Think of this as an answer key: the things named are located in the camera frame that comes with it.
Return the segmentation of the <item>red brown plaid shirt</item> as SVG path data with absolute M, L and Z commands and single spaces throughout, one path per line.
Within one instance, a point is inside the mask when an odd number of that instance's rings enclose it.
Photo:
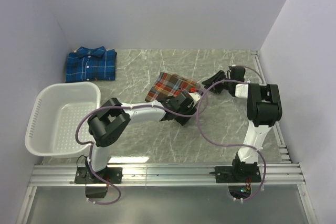
M 176 97 L 182 91 L 190 91 L 191 89 L 199 89 L 200 84 L 181 77 L 177 74 L 169 74 L 161 72 L 155 81 L 154 85 L 150 88 L 145 97 L 146 102 L 152 102 L 160 98 Z

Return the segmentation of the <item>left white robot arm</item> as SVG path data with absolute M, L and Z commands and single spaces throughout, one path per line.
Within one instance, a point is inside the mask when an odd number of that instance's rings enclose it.
M 116 98 L 109 99 L 99 109 L 85 118 L 88 131 L 93 137 L 85 165 L 78 167 L 75 184 L 98 184 L 121 182 L 122 169 L 109 168 L 110 147 L 128 125 L 146 121 L 175 120 L 185 125 L 197 111 L 201 99 L 197 92 L 183 91 L 176 97 L 161 98 L 152 102 L 128 104 Z

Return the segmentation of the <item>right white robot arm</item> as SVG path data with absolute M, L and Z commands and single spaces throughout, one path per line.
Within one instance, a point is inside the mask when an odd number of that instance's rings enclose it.
M 282 117 L 279 89 L 276 84 L 245 82 L 247 67 L 229 66 L 202 82 L 204 88 L 220 94 L 223 90 L 236 98 L 247 100 L 248 130 L 242 147 L 231 166 L 216 166 L 212 172 L 217 183 L 259 183 L 262 181 L 258 167 L 259 154 L 264 140 Z

